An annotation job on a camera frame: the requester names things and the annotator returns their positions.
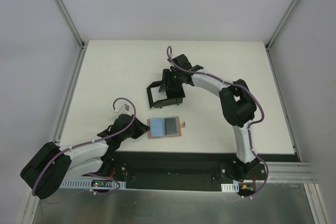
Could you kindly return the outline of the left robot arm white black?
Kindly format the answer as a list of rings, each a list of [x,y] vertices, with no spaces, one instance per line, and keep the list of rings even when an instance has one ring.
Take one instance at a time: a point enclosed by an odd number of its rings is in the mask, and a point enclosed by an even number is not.
[[[149,129],[134,115],[121,114],[98,133],[96,140],[75,146],[44,144],[22,169],[20,177],[39,199],[50,197],[62,183],[82,175],[111,177],[115,167],[113,153],[124,140],[137,139]]]

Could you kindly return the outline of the black card tray box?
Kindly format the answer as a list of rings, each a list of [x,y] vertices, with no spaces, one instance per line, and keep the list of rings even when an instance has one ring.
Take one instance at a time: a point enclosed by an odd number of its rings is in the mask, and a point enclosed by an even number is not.
[[[162,109],[165,106],[182,104],[185,93],[181,85],[178,86],[176,91],[160,92],[161,85],[162,81],[154,81],[146,88],[150,109]]]

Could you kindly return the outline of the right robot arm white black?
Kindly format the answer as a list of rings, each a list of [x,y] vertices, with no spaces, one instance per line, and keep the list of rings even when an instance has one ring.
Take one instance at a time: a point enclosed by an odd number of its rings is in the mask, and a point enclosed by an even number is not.
[[[163,70],[159,91],[177,91],[183,84],[189,84],[217,96],[224,119],[233,127],[237,148],[236,161],[228,165],[226,175],[239,182],[250,178],[259,164],[249,127],[257,106],[247,92],[246,82],[239,79],[229,84],[220,80],[203,67],[192,66],[184,54],[172,58],[171,53],[168,53],[167,57],[171,67]]]

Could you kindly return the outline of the tan leather card holder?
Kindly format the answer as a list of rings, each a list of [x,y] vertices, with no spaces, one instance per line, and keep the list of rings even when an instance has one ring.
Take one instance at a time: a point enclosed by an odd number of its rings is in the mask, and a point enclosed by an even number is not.
[[[185,122],[180,120],[179,116],[165,118],[151,118],[147,120],[149,139],[160,139],[182,136],[182,129],[185,128]]]

